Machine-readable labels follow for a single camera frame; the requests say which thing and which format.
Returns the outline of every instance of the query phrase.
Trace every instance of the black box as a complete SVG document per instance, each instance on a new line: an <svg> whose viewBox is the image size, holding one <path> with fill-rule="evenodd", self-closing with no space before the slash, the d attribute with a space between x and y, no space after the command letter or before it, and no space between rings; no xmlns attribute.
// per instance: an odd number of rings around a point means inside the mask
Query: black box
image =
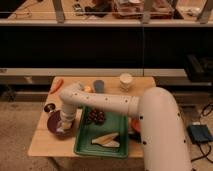
<svg viewBox="0 0 213 171"><path fill-rule="evenodd" d="M213 137L207 125L189 125L187 132L193 144L213 141Z"/></svg>

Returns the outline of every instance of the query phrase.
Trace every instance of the white paper cup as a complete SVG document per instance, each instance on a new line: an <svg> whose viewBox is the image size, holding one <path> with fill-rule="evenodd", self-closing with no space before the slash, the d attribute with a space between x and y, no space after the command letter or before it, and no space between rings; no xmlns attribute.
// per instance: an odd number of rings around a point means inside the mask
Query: white paper cup
<svg viewBox="0 0 213 171"><path fill-rule="evenodd" d="M129 91L132 84L133 77L129 73L123 73L120 75L120 86L124 91Z"/></svg>

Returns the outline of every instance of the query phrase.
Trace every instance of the orange carrot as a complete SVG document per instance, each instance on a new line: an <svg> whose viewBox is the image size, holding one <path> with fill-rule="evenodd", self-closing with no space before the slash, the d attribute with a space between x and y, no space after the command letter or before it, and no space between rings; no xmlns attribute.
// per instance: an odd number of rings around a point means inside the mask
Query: orange carrot
<svg viewBox="0 0 213 171"><path fill-rule="evenodd" d="M53 87L50 89L49 94L54 94L56 91L58 91L58 89L63 85L64 80L61 78L59 79L54 85Z"/></svg>

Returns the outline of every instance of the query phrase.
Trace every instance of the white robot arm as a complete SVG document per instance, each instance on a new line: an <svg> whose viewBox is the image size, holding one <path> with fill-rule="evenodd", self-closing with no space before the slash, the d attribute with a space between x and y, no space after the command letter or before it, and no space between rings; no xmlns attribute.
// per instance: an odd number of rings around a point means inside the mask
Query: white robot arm
<svg viewBox="0 0 213 171"><path fill-rule="evenodd" d="M77 107L87 105L139 118L145 171L191 171L182 119L174 97L153 87L142 97L86 93L74 83L60 93L62 122L72 122Z"/></svg>

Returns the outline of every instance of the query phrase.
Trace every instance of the green plastic tray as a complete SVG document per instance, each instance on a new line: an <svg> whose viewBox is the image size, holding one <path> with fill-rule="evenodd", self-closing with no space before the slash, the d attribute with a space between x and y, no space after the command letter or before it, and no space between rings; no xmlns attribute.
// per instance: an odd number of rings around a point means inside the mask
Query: green plastic tray
<svg viewBox="0 0 213 171"><path fill-rule="evenodd" d="M102 125L95 123L85 124L85 119L90 112L89 107L84 107L81 121L76 136L74 151L80 155L106 156L126 158L128 156L128 118L111 112L105 112L106 120ZM118 132L120 147L103 147L91 144L92 139L113 132Z"/></svg>

